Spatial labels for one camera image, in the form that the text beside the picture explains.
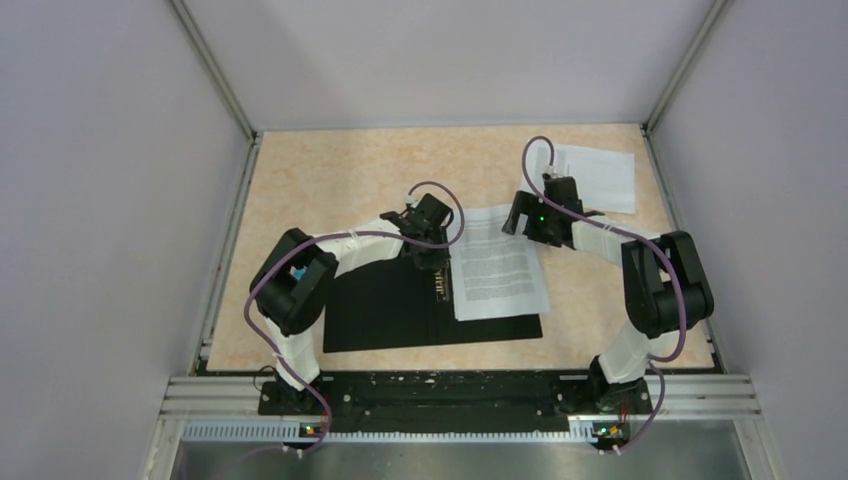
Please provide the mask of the single printed paper sheet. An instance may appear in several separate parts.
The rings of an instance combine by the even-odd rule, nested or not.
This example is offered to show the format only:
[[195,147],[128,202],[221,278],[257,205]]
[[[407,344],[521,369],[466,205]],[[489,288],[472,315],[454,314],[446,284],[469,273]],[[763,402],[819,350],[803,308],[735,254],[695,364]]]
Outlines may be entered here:
[[554,143],[554,173],[575,179],[586,207],[635,214],[635,155]]

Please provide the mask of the printed paper stack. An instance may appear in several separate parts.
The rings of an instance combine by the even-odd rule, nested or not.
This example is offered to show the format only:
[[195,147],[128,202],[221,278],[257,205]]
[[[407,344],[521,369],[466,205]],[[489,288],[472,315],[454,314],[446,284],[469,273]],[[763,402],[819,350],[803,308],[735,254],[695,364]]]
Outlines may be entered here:
[[452,298],[460,322],[543,314],[550,311],[545,276],[536,244],[521,234],[502,232],[508,204],[464,211],[463,230],[454,223],[448,236]]

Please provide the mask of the teal folder black inside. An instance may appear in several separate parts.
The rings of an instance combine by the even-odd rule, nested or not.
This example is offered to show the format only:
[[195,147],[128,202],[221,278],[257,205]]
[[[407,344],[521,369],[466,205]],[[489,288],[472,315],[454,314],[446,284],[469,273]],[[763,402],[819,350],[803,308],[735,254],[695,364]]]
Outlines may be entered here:
[[422,270],[406,257],[378,261],[334,280],[324,310],[326,353],[530,340],[538,314],[459,321],[450,270]]

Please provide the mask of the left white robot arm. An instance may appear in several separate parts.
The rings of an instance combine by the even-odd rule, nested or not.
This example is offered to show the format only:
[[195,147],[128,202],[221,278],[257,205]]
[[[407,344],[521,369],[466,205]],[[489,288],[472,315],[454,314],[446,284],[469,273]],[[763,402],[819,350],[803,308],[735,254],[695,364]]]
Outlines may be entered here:
[[372,263],[410,258],[423,270],[437,270],[449,259],[448,249],[460,239],[466,215],[432,194],[407,197],[400,212],[333,233],[308,235],[287,230],[262,263],[248,287],[243,306],[247,326],[270,348],[275,373],[284,384],[283,401],[297,413],[319,404],[315,380],[320,366],[312,328],[323,313],[335,280]]

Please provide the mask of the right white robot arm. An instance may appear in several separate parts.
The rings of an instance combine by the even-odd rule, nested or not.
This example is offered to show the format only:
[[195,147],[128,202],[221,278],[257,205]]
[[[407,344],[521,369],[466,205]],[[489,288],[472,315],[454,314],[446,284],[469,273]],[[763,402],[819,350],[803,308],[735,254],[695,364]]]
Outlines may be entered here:
[[627,319],[595,356],[581,386],[563,397],[570,410],[612,412],[638,396],[651,362],[682,351],[685,337],[714,311],[714,297],[692,236],[644,233],[583,208],[572,177],[543,177],[542,192],[519,191],[502,227],[508,235],[596,255],[622,271]]

